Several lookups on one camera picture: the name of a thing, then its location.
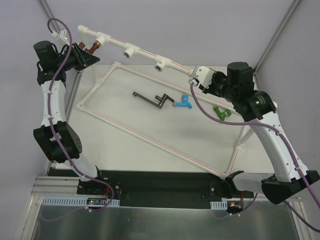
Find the blue plastic faucet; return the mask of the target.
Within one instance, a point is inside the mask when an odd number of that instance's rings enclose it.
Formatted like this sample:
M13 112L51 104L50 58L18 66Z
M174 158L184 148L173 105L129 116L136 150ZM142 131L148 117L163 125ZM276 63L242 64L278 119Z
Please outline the blue plastic faucet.
M182 108L192 108L192 104L189 102L189 96L187 94L183 94L181 96L181 102L173 102L174 107L182 107Z

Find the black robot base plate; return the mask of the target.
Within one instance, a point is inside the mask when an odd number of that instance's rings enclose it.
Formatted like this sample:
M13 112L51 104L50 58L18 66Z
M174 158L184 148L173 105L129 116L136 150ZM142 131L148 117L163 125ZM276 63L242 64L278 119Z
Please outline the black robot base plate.
M79 182L77 194L114 197L122 207L176 209L209 209L222 199L254 197L211 173L102 170L99 176L111 189L96 181Z

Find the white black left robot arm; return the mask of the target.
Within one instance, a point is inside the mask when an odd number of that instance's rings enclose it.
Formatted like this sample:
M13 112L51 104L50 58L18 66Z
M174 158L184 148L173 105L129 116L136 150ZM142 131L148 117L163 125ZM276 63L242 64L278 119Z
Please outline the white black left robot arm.
M41 125L34 129L33 136L49 161L70 166L80 178L79 186L102 194L106 183L99 169L83 156L80 137L68 124L65 111L66 72L82 71L100 59L89 54L82 42L66 44L58 51L55 44L43 40L33 48L39 58L37 82L44 100Z

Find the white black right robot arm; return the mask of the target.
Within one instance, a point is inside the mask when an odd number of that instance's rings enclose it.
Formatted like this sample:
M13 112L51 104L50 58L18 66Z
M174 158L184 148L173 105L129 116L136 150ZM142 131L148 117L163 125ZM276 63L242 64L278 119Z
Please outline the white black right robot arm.
M243 118L241 125L250 126L257 135L274 170L232 173L225 178L226 194L234 198L242 191L262 193L275 205L303 189L315 197L311 185L319 181L319 173L300 160L284 133L274 102L266 92L255 89L253 76L254 71L246 62L228 64L226 74L197 65L191 74L191 86L232 103Z

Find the aluminium enclosure frame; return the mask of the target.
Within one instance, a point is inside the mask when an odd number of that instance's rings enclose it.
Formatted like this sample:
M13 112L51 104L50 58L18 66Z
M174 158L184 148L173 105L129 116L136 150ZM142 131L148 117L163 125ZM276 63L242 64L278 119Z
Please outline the aluminium enclosure frame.
M143 43L172 53L186 63L225 63L243 57L254 63L275 30L287 0L208 0L194 13L194 1L98 0L86 11L86 0L41 0L49 17L75 25L80 20L119 28ZM300 201L291 207L262 200L240 216L214 210L119 208L97 216L74 207L42 207L29 200L19 240L313 240Z

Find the green plastic faucet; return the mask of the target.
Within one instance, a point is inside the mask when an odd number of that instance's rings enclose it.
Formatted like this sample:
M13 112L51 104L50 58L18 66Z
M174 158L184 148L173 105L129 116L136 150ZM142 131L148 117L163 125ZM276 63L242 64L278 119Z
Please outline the green plastic faucet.
M216 105L213 106L213 110L221 121L225 121L226 118L232 115L232 112L229 109L220 111L219 107Z

